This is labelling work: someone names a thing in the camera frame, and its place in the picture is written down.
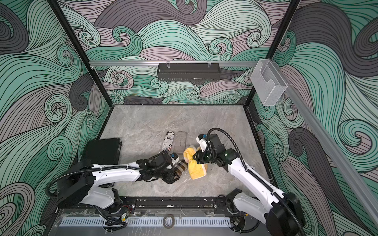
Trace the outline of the yellow pink microfiber cloth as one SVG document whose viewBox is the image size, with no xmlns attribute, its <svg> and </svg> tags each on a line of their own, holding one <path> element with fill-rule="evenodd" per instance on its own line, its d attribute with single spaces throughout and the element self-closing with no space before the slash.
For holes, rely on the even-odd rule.
<svg viewBox="0 0 378 236">
<path fill-rule="evenodd" d="M 188 171 L 192 180 L 196 180 L 207 175 L 207 164 L 197 164 L 194 160 L 194 155 L 198 151 L 198 148 L 190 145 L 186 147 L 183 153 L 185 162 L 188 164 Z"/>
</svg>

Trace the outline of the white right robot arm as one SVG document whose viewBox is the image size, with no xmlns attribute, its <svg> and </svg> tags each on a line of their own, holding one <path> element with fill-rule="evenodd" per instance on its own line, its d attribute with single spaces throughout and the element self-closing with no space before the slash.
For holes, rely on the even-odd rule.
<svg viewBox="0 0 378 236">
<path fill-rule="evenodd" d="M 272 236 L 303 236 L 304 214 L 299 199 L 285 193 L 262 178 L 242 158 L 238 147 L 225 148 L 217 134 L 200 134 L 200 149 L 194 155 L 199 164 L 215 163 L 236 177 L 253 193 L 250 197 L 238 191 L 231 197 L 231 207 L 249 214 L 266 226 Z"/>
</svg>

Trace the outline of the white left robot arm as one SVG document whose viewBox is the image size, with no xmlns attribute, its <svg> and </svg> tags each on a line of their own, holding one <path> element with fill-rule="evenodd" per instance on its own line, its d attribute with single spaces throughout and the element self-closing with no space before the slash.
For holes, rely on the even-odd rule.
<svg viewBox="0 0 378 236">
<path fill-rule="evenodd" d="M 57 180 L 58 207 L 86 204 L 101 209 L 118 208 L 121 204 L 118 192 L 102 188 L 103 185 L 140 181 L 149 183 L 159 179 L 172 184 L 180 178 L 174 170 L 179 161 L 176 153 L 161 151 L 148 159 L 125 165 L 99 165 L 89 161 L 78 163 Z"/>
</svg>

